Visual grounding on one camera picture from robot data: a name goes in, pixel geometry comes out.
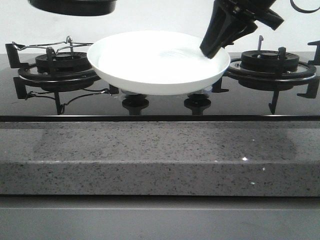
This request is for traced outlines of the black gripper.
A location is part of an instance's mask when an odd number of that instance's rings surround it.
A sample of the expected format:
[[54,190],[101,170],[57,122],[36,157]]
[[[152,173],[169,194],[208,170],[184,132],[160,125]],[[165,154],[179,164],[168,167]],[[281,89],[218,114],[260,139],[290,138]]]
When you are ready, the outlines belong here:
[[273,0],[216,0],[211,19],[200,44],[203,55],[212,59],[234,41],[253,33],[259,21],[276,30],[284,19],[271,10]]

